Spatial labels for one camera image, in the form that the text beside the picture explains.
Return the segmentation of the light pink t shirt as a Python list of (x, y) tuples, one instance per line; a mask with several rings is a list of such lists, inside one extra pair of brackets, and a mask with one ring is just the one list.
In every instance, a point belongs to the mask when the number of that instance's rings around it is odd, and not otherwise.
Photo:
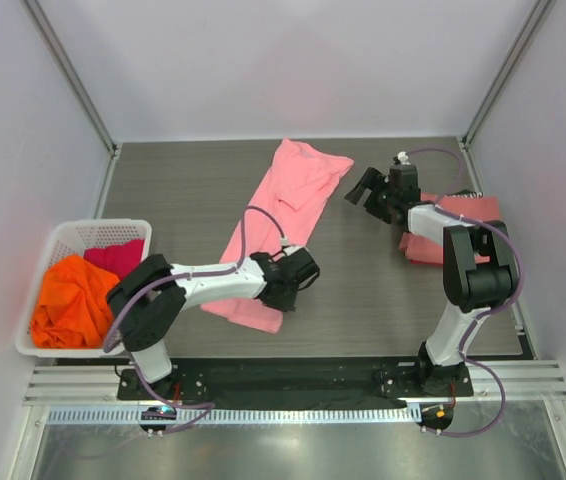
[[(340, 180), (353, 167), (354, 160), (322, 153), (308, 143), (283, 139), (272, 164), (249, 201), (271, 214), (290, 243), (307, 245), (323, 210)], [(246, 215), (247, 255), (279, 250), (281, 234), (264, 215)], [(240, 257), (241, 235), (237, 225), (220, 262)], [(231, 299), (202, 305), (201, 310), (248, 328), (277, 333), (283, 313), (258, 300)]]

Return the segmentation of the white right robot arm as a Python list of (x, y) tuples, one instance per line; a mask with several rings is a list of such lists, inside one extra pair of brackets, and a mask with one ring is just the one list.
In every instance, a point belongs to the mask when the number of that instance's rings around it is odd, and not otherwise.
[(479, 221), (452, 213), (438, 201), (424, 201), (417, 168), (409, 163), (398, 162), (387, 173), (367, 168), (345, 199), (352, 204), (363, 201), (373, 217), (442, 247), (447, 304), (403, 378), (412, 384), (409, 391), (450, 395), (466, 376), (467, 347), (478, 330), (520, 290), (518, 258), (505, 224)]

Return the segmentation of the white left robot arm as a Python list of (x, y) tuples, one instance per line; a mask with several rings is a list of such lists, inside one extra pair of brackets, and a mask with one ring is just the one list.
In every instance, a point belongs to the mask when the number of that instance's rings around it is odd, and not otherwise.
[(121, 342), (131, 355), (142, 388), (153, 398), (168, 397), (176, 375), (164, 337), (184, 310), (211, 302), (255, 299), (278, 312), (295, 309), (300, 291), (311, 286), (320, 268), (309, 251), (296, 245), (274, 254), (255, 252), (237, 263), (185, 266), (161, 254), (143, 260), (107, 294), (113, 332), (103, 348)]

